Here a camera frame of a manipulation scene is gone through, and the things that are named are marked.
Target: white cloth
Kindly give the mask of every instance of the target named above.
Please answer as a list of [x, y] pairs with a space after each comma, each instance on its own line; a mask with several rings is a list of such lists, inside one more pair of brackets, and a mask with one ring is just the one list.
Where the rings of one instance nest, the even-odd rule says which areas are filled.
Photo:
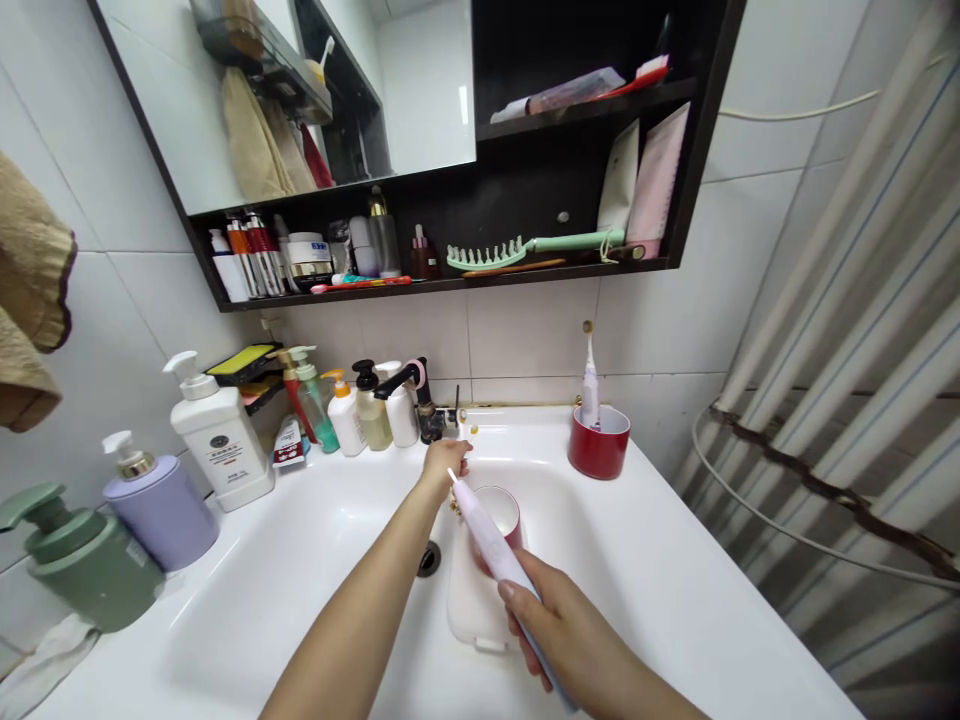
[[26, 717], [93, 649], [100, 633], [79, 615], [51, 629], [33, 655], [0, 684], [0, 720]]

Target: black faucet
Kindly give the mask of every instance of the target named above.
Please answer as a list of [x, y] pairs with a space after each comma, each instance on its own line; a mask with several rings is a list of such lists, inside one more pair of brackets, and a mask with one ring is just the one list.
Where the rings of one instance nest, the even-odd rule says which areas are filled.
[[[420, 442], [429, 445], [442, 438], [447, 427], [456, 424], [456, 412], [437, 408], [430, 397], [430, 382], [426, 378], [427, 359], [421, 357], [417, 360], [424, 371], [423, 385], [417, 390], [417, 421], [420, 424]], [[380, 383], [373, 391], [373, 396], [377, 400], [386, 400], [407, 380], [413, 380], [415, 385], [420, 385], [420, 368], [413, 363], [405, 365], [392, 378]]]

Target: green soap dispenser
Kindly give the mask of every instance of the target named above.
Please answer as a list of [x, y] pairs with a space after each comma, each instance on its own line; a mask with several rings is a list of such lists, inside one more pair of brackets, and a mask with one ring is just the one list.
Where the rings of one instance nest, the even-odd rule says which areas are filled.
[[125, 628], [153, 605], [163, 573], [117, 518], [67, 510], [64, 490], [46, 483], [14, 495], [0, 505], [0, 533], [36, 525], [27, 572], [103, 632]]

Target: mirror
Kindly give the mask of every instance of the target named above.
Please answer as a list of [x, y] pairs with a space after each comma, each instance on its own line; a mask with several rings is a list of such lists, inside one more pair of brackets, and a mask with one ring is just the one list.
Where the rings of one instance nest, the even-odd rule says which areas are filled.
[[476, 160], [470, 0], [97, 4], [187, 215]]

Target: yellow sponge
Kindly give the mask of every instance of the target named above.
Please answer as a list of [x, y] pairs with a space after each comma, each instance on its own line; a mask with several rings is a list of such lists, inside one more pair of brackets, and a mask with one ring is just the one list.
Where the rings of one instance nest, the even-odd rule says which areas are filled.
[[224, 360], [219, 365], [214, 365], [207, 370], [207, 375], [233, 375], [243, 370], [247, 365], [260, 360], [267, 353], [272, 353], [275, 349], [273, 345], [251, 345], [232, 358]]

